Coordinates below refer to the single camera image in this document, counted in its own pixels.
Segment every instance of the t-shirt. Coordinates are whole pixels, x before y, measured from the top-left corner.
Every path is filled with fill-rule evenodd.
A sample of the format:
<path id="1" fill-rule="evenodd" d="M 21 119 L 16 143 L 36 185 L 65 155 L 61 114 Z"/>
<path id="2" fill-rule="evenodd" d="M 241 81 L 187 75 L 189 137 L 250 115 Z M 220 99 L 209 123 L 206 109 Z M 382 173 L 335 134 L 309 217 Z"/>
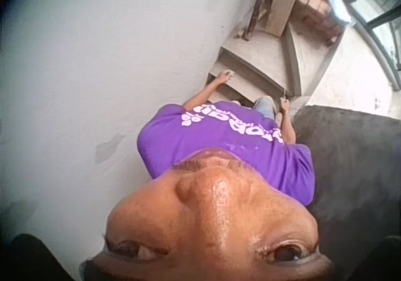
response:
<path id="1" fill-rule="evenodd" d="M 194 152 L 221 148 L 303 205 L 313 198 L 315 173 L 308 147 L 285 145 L 273 120 L 235 103 L 219 101 L 192 111 L 166 105 L 144 126 L 137 146 L 152 178 Z"/>

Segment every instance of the white wall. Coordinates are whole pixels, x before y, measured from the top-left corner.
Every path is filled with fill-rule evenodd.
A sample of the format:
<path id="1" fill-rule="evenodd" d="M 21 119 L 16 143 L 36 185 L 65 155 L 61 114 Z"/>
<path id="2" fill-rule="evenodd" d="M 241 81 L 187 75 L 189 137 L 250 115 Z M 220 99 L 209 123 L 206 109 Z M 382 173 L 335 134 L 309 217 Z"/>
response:
<path id="1" fill-rule="evenodd" d="M 78 278 L 148 174 L 136 137 L 202 87 L 254 0 L 11 0 L 1 34 L 3 239 L 36 235 Z"/>

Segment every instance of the staircase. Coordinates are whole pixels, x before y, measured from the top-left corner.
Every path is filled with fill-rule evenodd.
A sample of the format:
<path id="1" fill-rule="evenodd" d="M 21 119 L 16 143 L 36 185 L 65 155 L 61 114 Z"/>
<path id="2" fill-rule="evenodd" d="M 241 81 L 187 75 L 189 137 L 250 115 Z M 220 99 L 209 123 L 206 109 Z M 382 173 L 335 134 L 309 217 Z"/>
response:
<path id="1" fill-rule="evenodd" d="M 245 41 L 236 34 L 249 21 L 248 17 L 223 42 L 208 82 L 225 69 L 236 75 L 220 86 L 209 101 L 238 100 L 243 106 L 252 107 L 261 96 L 279 100 L 285 93 L 294 114 L 317 87 L 340 40 L 328 47 L 302 23 L 290 18 L 281 38 L 266 33 L 262 27 L 266 23 L 261 21 L 252 39 Z"/>

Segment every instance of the hand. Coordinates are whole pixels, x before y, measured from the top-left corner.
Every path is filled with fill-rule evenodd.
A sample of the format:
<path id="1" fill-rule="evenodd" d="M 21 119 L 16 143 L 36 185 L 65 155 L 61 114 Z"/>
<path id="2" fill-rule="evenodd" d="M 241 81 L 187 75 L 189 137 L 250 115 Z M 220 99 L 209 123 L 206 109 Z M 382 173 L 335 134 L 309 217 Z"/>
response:
<path id="1" fill-rule="evenodd" d="M 229 69 L 224 70 L 219 73 L 219 75 L 215 79 L 215 82 L 217 84 L 224 84 L 224 83 L 228 82 L 234 75 L 235 75 L 235 72 L 233 72 L 232 70 L 229 70 Z"/>
<path id="2" fill-rule="evenodd" d="M 286 98 L 280 98 L 280 112 L 281 114 L 289 113 L 289 107 L 291 107 L 291 104 L 289 103 L 289 100 Z"/>

